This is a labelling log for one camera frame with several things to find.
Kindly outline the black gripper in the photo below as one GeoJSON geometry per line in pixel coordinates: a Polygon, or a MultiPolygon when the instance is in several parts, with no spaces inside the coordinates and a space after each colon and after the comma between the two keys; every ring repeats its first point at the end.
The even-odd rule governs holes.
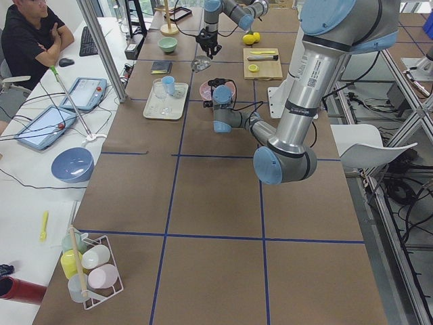
{"type": "MultiPolygon", "coordinates": [[[[207,81],[208,84],[211,87],[211,94],[212,94],[212,96],[213,96],[214,90],[218,86],[225,85],[225,83],[228,82],[228,81],[232,81],[233,82],[233,80],[231,80],[231,79],[224,79],[224,78],[215,78],[215,79],[211,79],[211,80],[207,81]]],[[[213,106],[212,99],[210,101],[204,101],[204,100],[202,100],[202,105],[203,105],[204,108],[210,108],[210,107],[212,107],[213,106]]]]}
{"type": "Polygon", "coordinates": [[[211,59],[212,56],[218,54],[222,46],[218,44],[218,31],[211,31],[209,28],[203,28],[196,36],[196,42],[200,45],[206,57],[211,59]]]}

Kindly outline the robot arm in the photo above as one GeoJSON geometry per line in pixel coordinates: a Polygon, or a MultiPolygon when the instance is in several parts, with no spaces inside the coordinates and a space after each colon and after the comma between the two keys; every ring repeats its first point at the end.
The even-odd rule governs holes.
{"type": "Polygon", "coordinates": [[[305,1],[300,12],[304,53],[278,126],[256,112],[234,110],[230,89],[220,85],[212,96],[214,131],[244,128],[261,143],[253,165],[263,183],[307,179],[315,172],[317,157],[304,139],[338,60],[391,47],[397,40],[399,10],[399,1],[305,1]]]}
{"type": "Polygon", "coordinates": [[[204,27],[195,36],[196,42],[210,59],[221,50],[218,44],[219,16],[225,14],[238,27],[248,31],[256,18],[267,14],[268,1],[242,1],[241,6],[232,0],[211,0],[204,2],[204,27]]]}

